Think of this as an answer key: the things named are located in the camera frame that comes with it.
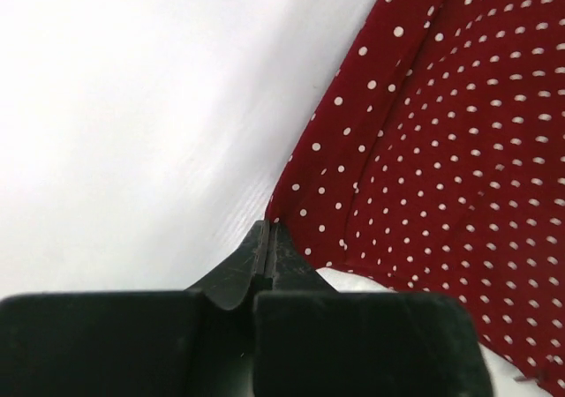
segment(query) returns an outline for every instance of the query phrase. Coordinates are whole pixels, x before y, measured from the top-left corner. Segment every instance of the black plastic part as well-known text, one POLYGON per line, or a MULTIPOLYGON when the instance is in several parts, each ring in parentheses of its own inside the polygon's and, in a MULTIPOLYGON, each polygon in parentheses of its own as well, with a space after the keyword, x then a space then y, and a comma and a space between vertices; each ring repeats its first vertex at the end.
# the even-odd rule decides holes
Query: black plastic part
POLYGON ((430 294, 340 295, 257 222, 186 291, 0 303, 0 396, 490 397, 471 320, 430 294))

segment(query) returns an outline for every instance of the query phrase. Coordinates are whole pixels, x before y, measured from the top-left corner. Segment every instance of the dark red fabric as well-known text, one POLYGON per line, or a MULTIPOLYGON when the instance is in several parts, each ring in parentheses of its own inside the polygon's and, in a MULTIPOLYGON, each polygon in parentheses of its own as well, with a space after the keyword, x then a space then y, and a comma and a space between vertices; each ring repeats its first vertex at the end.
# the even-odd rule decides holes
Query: dark red fabric
POLYGON ((565 395, 565 0, 378 0, 267 215, 565 395))

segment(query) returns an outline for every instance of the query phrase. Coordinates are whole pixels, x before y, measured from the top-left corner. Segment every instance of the polka dot cloth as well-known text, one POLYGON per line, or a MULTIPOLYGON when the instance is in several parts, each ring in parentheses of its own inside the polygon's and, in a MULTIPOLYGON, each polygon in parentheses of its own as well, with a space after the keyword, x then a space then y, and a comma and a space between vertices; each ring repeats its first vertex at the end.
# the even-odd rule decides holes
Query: polka dot cloth
POLYGON ((565 0, 378 0, 267 215, 565 395, 565 0))

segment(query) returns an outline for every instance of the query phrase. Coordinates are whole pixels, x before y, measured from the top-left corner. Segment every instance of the red polka dot fabric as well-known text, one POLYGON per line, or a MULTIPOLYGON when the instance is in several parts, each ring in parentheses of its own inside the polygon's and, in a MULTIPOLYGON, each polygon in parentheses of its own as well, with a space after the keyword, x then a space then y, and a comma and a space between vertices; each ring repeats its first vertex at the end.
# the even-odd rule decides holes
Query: red polka dot fabric
POLYGON ((378 0, 267 215, 565 395, 565 0, 378 0))

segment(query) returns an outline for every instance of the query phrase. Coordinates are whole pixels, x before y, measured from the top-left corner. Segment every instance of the white background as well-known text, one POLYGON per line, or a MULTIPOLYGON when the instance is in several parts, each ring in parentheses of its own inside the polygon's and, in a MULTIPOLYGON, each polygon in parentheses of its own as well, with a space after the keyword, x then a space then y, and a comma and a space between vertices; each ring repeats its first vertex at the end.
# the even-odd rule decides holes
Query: white background
MULTIPOLYGON (((185 288, 217 265, 373 3, 0 0, 0 298, 185 288)), ((499 395, 535 393, 491 369, 499 395)))

